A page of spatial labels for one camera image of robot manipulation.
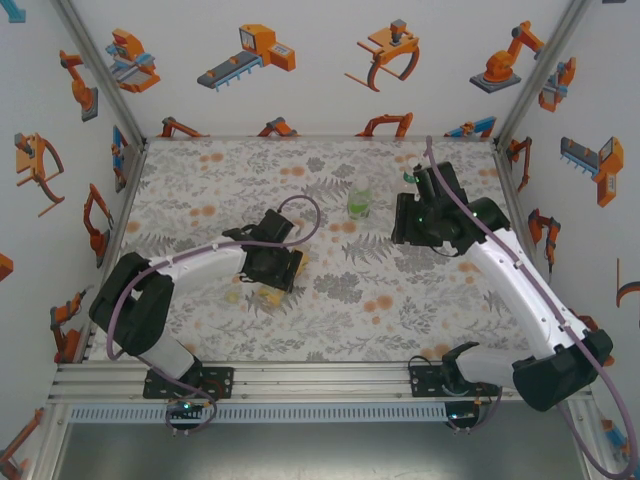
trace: table surface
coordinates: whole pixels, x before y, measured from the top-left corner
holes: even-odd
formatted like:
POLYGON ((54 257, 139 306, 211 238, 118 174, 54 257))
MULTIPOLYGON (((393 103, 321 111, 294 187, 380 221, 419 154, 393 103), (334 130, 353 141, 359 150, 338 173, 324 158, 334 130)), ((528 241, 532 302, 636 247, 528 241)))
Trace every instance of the table surface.
MULTIPOLYGON (((180 252, 257 223, 268 208, 305 193, 320 204, 321 228, 306 244, 309 265, 279 307, 255 295, 259 285, 237 278, 214 279, 172 302, 166 328, 200 359, 439 359, 467 341, 526 349, 515 319, 469 260, 391 243, 403 159, 424 148, 423 141, 375 139, 151 142, 121 253, 180 252), (347 195, 362 175, 372 185, 371 214, 352 222, 347 195)), ((490 143, 436 141, 434 154, 453 164, 469 199, 489 197, 507 214, 490 143)), ((296 225, 290 239, 315 221, 304 201, 283 213, 296 225)), ((105 358, 98 331, 89 359, 105 358)))

